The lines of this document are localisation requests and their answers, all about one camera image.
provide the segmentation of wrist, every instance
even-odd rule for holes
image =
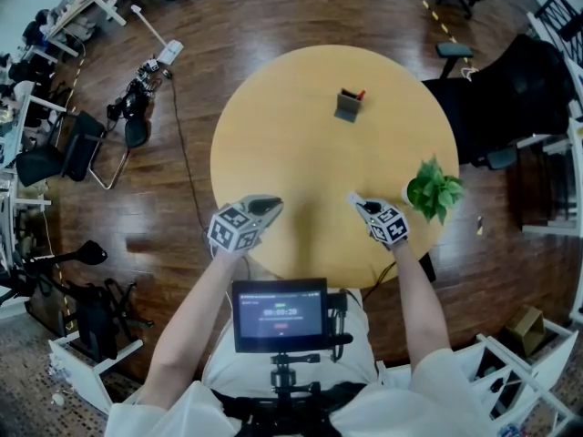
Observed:
[[[225,266],[234,266],[242,256],[240,252],[228,252],[223,248],[218,248],[214,260]]]
[[[391,250],[393,252],[394,255],[396,255],[397,253],[401,253],[403,252],[403,250],[405,248],[407,248],[409,246],[409,241],[407,241],[406,238],[403,239],[399,239],[396,243],[394,243],[389,250]]]

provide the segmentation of plant pot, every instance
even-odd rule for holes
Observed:
[[[407,206],[413,206],[413,204],[411,203],[411,199],[409,199],[409,194],[408,194],[408,190],[409,190],[409,185],[411,184],[413,180],[410,180],[406,185],[403,186],[403,189],[401,190],[401,199],[403,200],[403,202],[407,205]]]

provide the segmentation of round wooden table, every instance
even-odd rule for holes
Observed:
[[[334,116],[341,88],[366,90],[354,123]],[[219,207],[249,194],[283,199],[283,212],[251,252],[264,268],[284,279],[364,288],[394,259],[367,235],[346,196],[396,204],[421,258],[443,228],[406,206],[401,191],[433,154],[458,176],[447,118],[418,79],[368,50],[314,46],[276,58],[237,89],[217,125],[210,175]]]

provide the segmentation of monitor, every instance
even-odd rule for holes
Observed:
[[[326,293],[325,279],[233,282],[236,351],[325,349]]]

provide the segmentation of green leaves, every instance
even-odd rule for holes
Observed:
[[[447,215],[447,209],[443,206],[437,206],[435,208],[435,212],[437,213],[437,217],[439,217],[439,221],[443,225],[445,223],[445,216]]]
[[[451,176],[445,176],[435,156],[422,162],[416,178],[407,188],[407,197],[416,210],[423,213],[427,221],[437,216],[442,225],[447,210],[464,195],[464,183]]]
[[[444,206],[444,208],[452,208],[454,206],[454,198],[452,198],[452,193],[447,189],[444,189],[439,193],[438,202]]]

